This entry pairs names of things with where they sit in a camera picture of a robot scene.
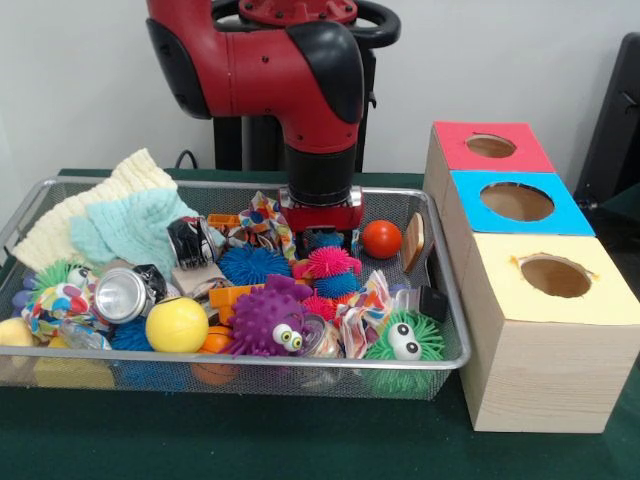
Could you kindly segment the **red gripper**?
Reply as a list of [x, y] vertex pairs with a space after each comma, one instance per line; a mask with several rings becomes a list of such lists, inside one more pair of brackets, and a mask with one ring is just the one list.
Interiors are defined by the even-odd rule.
[[352, 253], [358, 244], [358, 228], [364, 216], [364, 195], [360, 186], [353, 186], [347, 199], [335, 205], [306, 205], [295, 200], [286, 186], [278, 190], [280, 212], [294, 232], [296, 257], [308, 257], [305, 231], [334, 229], [342, 232], [342, 247]]

